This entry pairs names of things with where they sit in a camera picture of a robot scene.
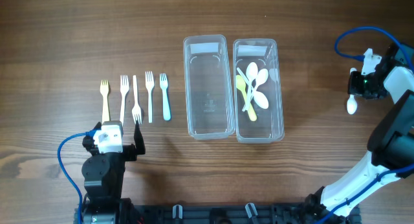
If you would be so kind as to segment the white thick-handled plastic spoon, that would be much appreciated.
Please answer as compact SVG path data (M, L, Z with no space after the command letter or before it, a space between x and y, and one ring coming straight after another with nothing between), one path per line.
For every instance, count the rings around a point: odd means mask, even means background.
M348 112L348 114L350 114L350 115L355 114L355 112L357 110L357 107L358 107L358 105L357 105L357 102L354 98L354 95L350 94L349 98L347 100L347 112Z

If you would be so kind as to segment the white upside-down plastic spoon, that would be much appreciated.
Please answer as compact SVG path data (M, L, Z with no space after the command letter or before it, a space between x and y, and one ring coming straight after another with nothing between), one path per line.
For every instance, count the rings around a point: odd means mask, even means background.
M267 97L260 91L256 91L254 93L254 95L252 96L252 98L254 99L254 101L256 102L256 104L261 107L262 109L267 109L269 104L268 104L268 99Z

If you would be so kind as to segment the yellow plastic spoon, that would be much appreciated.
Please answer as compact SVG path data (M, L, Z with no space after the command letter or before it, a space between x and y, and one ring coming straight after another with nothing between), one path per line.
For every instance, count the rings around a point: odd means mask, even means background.
M243 101L247 101L247 94L246 94L246 82L243 80L241 75L236 76L236 88L241 92ZM247 109L248 117L252 122L257 120L256 112L251 104L249 104Z

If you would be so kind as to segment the large white plastic spoon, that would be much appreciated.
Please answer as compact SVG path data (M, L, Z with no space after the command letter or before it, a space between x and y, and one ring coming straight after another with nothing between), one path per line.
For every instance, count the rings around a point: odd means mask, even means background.
M250 98L252 96L253 86L252 83L256 79L258 74L257 64L255 62L251 62L248 67L246 68L246 77L248 78L248 91L245 101L245 106L243 107L243 111L248 110L250 106Z

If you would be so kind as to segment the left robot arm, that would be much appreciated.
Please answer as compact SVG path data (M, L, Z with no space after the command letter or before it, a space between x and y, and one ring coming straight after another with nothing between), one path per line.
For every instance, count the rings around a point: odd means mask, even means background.
M80 198L74 223L145 222L131 199L121 197L125 163L146 153L140 123L135 123L133 144L115 140L122 134L122 123L112 121L98 122L84 136L82 145L91 154L82 166L87 193Z

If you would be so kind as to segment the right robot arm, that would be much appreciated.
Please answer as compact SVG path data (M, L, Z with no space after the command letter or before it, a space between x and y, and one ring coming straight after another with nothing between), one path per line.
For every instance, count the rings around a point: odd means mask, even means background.
M342 178L310 194L298 209L302 223L350 223L351 211L383 186L413 174L413 47L392 43L384 56L367 49L361 71L350 70L350 98L382 99L394 106L373 130L367 152Z

